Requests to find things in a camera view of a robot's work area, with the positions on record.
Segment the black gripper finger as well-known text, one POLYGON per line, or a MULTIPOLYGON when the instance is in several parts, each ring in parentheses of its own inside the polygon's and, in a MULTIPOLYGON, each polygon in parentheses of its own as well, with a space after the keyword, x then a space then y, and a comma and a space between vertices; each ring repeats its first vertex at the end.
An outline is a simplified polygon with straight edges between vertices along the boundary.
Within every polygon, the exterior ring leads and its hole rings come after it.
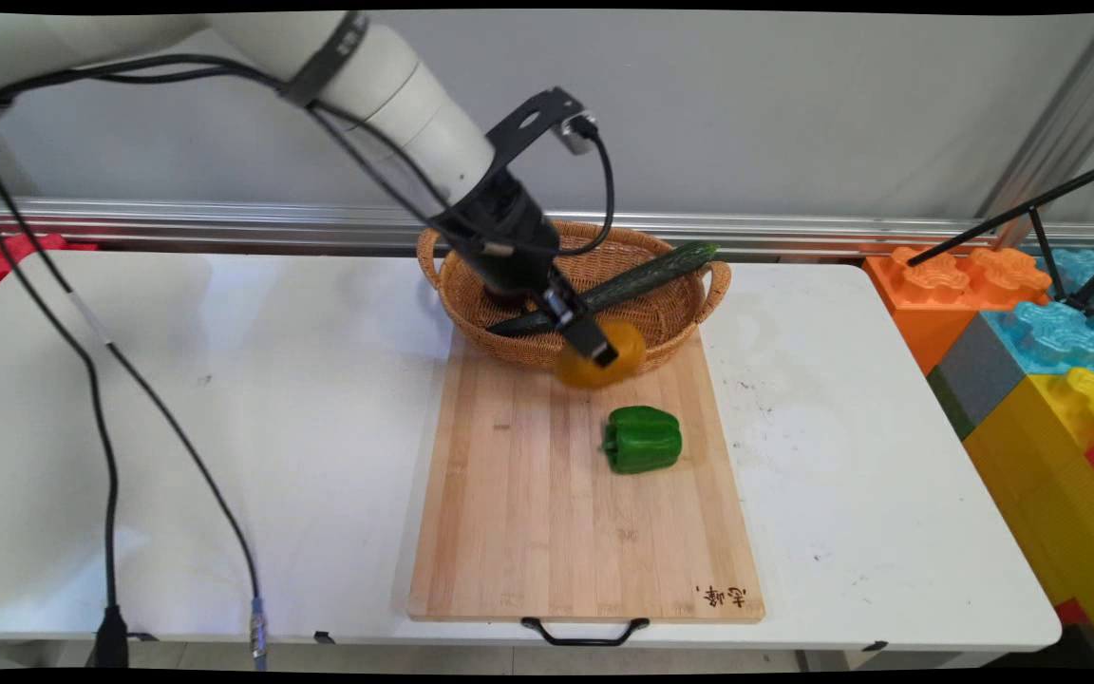
POLYGON ((561 334, 582 359, 600 368, 610 367, 619 359, 619 351, 600 329, 592 308, 560 270, 548 270, 546 286, 539 292, 539 308, 550 320, 552 331, 561 334))

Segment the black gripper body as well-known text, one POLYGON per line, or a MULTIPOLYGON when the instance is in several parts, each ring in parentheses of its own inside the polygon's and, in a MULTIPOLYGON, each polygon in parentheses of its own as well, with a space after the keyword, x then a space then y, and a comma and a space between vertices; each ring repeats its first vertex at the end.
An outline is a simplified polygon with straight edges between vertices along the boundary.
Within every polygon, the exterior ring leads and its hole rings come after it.
POLYGON ((479 183, 443 212, 443 228, 462 239, 453 246, 490 297, 540 299, 565 291, 565 275, 552 256, 559 234, 514 175, 479 183))

